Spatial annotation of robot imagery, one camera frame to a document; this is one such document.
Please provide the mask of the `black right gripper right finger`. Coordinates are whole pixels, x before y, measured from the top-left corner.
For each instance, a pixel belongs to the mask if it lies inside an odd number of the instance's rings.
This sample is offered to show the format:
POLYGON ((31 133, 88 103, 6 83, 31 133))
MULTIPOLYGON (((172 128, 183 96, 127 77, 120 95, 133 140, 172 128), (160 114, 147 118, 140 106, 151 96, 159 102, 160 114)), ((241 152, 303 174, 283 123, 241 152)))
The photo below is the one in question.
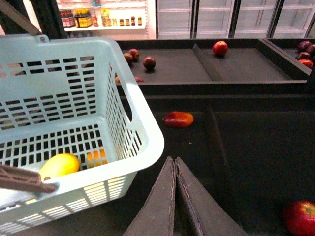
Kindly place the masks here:
POLYGON ((181 158, 175 159, 175 208, 183 236, 246 236, 181 158))

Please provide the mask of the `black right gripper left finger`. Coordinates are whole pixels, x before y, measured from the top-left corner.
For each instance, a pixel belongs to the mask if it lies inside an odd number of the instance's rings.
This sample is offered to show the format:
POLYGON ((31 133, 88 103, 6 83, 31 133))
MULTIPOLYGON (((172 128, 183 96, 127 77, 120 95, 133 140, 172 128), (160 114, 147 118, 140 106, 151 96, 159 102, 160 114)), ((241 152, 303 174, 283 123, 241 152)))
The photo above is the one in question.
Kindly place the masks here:
POLYGON ((167 157, 144 205, 124 232, 125 236, 174 235, 176 170, 167 157))

